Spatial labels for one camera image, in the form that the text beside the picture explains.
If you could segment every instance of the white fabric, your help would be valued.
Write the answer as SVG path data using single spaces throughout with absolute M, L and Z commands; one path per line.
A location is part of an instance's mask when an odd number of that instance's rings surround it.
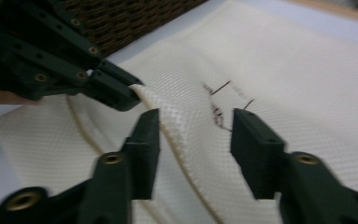
M 132 88 L 147 109 L 160 108 L 165 136 L 156 200 L 135 206 L 138 223 L 280 222 L 276 202 L 253 200 L 229 154 L 232 108 L 251 99 L 248 109 L 289 151 L 316 154 L 358 190 L 358 45 L 227 2 L 120 66 L 145 83 Z M 139 105 L 120 113 L 81 96 L 71 101 L 103 151 L 118 149 L 145 111 Z M 215 123 L 216 107 L 223 123 Z M 58 192 L 86 178 L 97 154 L 84 136 L 64 97 L 0 118 L 2 146 L 24 186 Z

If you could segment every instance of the finger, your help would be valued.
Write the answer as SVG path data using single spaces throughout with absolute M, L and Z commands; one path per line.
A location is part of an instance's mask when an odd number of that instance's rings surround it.
M 38 102 L 24 99 L 10 91 L 0 91 L 0 105 L 37 105 Z

